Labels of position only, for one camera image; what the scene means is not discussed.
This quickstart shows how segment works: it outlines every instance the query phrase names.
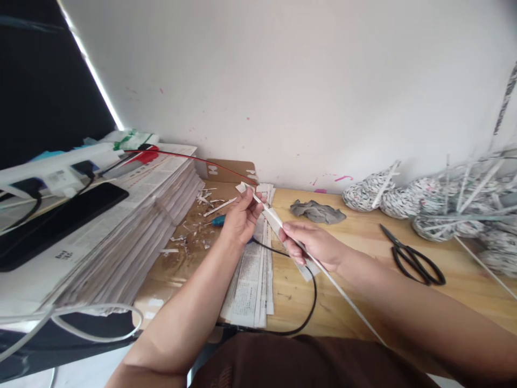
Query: hand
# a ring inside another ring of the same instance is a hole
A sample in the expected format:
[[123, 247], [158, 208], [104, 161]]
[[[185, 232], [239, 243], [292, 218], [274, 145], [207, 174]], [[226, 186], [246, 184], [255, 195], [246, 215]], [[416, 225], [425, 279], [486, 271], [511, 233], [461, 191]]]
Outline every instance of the hand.
[[[256, 193], [256, 195], [262, 202], [266, 202], [266, 198], [263, 198], [261, 193]], [[237, 240], [244, 245], [247, 244], [253, 236], [257, 220], [263, 209], [264, 205], [257, 203], [253, 198], [252, 190], [248, 188], [230, 205], [221, 236]]]
[[318, 259], [327, 271], [336, 272], [344, 257], [356, 251], [333, 235], [306, 221], [285, 222], [280, 229], [280, 241], [287, 241], [289, 254], [300, 265], [305, 265], [305, 252], [293, 241], [305, 245], [307, 251]]

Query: black phone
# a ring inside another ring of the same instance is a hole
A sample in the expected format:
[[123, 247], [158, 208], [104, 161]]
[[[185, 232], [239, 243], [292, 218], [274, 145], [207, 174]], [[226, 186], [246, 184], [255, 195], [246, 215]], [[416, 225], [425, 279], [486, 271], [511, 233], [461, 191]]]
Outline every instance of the black phone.
[[0, 236], [0, 272], [25, 264], [127, 197], [127, 191], [102, 183]]

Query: pink paint mark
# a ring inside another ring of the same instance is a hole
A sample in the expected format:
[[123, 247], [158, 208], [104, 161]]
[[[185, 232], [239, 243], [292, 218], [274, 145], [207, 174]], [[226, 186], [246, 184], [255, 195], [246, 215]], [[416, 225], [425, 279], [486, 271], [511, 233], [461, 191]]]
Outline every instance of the pink paint mark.
[[345, 179], [345, 178], [350, 178], [351, 181], [354, 180], [354, 178], [352, 178], [350, 175], [343, 175], [341, 178], [335, 179], [334, 182], [340, 181], [340, 180]]

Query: scissors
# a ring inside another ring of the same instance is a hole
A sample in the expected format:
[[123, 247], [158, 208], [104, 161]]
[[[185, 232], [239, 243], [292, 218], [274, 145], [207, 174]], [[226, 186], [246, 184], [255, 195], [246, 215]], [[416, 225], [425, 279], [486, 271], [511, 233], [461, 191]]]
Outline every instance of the scissors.
[[[426, 286], [430, 286], [431, 283], [436, 284], [438, 286], [444, 285], [445, 282], [445, 276], [443, 275], [442, 271], [438, 268], [436, 264], [434, 264], [431, 259], [424, 256], [419, 251], [411, 248], [410, 246], [404, 245], [399, 240], [395, 238], [395, 236], [392, 235], [392, 233], [387, 230], [382, 224], [379, 224], [381, 226], [382, 231], [388, 238], [392, 241], [392, 253], [393, 258], [395, 259], [395, 263], [397, 264], [397, 267], [402, 271], [404, 275], [406, 275], [408, 278], [411, 278], [419, 283], [425, 284]], [[424, 260], [433, 271], [436, 273], [437, 278], [434, 278], [420, 263], [418, 257], [420, 257], [422, 260]], [[402, 262], [400, 261], [400, 258], [404, 260], [406, 263], [408, 263], [424, 280], [423, 282], [413, 277], [407, 269], [404, 268], [402, 265]]]

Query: scissor handle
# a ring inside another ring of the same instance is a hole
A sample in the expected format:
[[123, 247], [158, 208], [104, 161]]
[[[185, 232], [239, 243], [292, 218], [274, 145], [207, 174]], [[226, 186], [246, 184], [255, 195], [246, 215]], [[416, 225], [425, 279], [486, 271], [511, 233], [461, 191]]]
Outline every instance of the scissor handle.
[[[402, 271], [402, 273], [407, 276], [410, 279], [413, 279], [414, 281], [417, 281], [418, 283], [421, 283], [426, 286], [431, 285], [430, 279], [425, 275], [425, 273], [422, 271], [422, 269], [417, 265], [417, 260], [412, 260], [409, 257], [407, 257], [404, 252], [399, 247], [392, 246], [392, 253], [393, 258], [395, 259], [395, 263], [397, 264], [397, 267]], [[413, 275], [411, 275], [408, 270], [402, 265], [402, 262], [400, 261], [400, 257], [408, 263], [421, 277], [424, 281], [420, 281], [417, 278], [415, 278]]]
[[[410, 246], [405, 246], [404, 249], [413, 257], [415, 260], [415, 263], [420, 268], [420, 270], [423, 272], [423, 274], [428, 278], [428, 280], [438, 286], [443, 286], [446, 284], [445, 276], [443, 272], [438, 268], [438, 266], [431, 261], [427, 256], [423, 255], [416, 249], [411, 248]], [[422, 260], [424, 260], [429, 266], [432, 268], [432, 270], [438, 275], [438, 279], [434, 278], [425, 268], [424, 266], [419, 262], [419, 260], [416, 257], [420, 257]]]

